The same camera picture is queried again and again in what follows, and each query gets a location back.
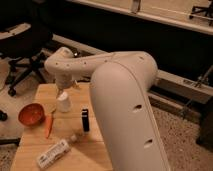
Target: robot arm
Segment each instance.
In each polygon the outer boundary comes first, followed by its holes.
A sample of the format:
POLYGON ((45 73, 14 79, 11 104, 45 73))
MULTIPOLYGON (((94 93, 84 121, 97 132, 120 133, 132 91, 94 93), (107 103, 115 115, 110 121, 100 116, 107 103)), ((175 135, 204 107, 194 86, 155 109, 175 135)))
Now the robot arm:
POLYGON ((145 52, 114 52, 72 58, 61 48, 45 62, 59 89, 71 86, 72 75, 92 76, 94 113, 115 171, 168 171, 166 153, 147 90, 157 65, 145 52))

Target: office chair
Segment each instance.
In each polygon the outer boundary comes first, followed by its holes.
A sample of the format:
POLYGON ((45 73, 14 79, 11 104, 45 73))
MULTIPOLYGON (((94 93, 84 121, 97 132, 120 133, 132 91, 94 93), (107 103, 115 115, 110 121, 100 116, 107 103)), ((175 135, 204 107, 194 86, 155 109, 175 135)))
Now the office chair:
MULTIPOLYGON (((6 121, 7 120, 7 114, 4 113, 2 110, 0 110, 0 121, 6 121)), ((0 140, 0 145, 5 144, 15 144, 16 146, 20 143, 20 138, 14 138, 14 139, 2 139, 0 140)))
POLYGON ((194 18, 193 14, 198 14, 198 13, 205 13, 205 17, 210 17, 210 21, 209 21, 209 26, 212 25, 213 23, 213 0, 210 0, 211 3, 208 7, 201 7, 201 6, 193 6, 192 7, 192 12, 189 15, 189 19, 194 18))
POLYGON ((35 4, 31 0, 0 1, 0 58, 9 58, 10 72, 6 84, 8 94, 14 96, 14 87, 34 72, 41 83, 45 82, 39 69, 45 55, 42 47, 52 39, 52 33, 39 22, 35 4), (16 68, 25 68, 14 76, 16 68))

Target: carrot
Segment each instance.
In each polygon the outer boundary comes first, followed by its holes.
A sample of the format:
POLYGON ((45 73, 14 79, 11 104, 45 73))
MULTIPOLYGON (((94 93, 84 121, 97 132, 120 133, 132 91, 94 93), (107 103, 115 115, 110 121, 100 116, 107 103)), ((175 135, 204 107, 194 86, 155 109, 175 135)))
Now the carrot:
POLYGON ((47 115, 45 118, 45 137, 48 138, 52 130, 53 116, 47 115))

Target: speckled floor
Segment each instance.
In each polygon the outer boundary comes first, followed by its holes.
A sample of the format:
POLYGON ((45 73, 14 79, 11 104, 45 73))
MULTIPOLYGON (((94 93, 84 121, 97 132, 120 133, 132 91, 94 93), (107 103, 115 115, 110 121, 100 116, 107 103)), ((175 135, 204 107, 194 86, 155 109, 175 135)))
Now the speckled floor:
MULTIPOLYGON (((0 61, 0 68, 1 88, 8 71, 5 61, 0 61)), ((38 82, 31 76, 17 87, 19 94, 16 97, 7 95, 7 86, 1 90, 0 109, 7 112, 9 118, 5 122, 0 121, 0 138, 21 136, 23 127, 17 114, 23 106, 32 102, 37 86, 38 82)), ((213 171, 213 152, 195 143, 199 125, 154 106, 153 112, 172 171, 213 171)), ((16 149, 15 145, 0 146, 0 171, 9 171, 16 149)))

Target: wooden bowl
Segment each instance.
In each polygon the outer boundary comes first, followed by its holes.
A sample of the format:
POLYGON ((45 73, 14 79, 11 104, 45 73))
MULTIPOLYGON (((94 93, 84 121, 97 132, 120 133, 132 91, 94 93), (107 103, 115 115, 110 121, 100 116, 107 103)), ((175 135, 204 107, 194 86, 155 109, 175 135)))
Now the wooden bowl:
POLYGON ((44 108, 38 103, 31 103, 19 112, 18 120, 25 126, 35 126, 45 118, 44 108))

